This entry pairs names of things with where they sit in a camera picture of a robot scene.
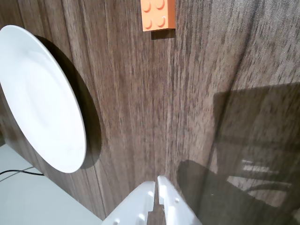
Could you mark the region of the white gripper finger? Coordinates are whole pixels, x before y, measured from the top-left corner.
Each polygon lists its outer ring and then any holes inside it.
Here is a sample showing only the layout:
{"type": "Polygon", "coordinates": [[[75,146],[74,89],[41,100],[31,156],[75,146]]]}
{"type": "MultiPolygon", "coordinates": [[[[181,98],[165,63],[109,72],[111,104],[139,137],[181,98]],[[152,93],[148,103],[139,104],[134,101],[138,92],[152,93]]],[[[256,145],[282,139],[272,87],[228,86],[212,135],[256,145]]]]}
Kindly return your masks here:
{"type": "Polygon", "coordinates": [[[145,181],[136,187],[102,222],[104,225],[146,225],[153,211],[155,182],[145,181]]]}
{"type": "Polygon", "coordinates": [[[163,205],[167,225],[201,225],[195,213],[181,198],[174,185],[165,177],[158,176],[159,204],[163,205]]]}

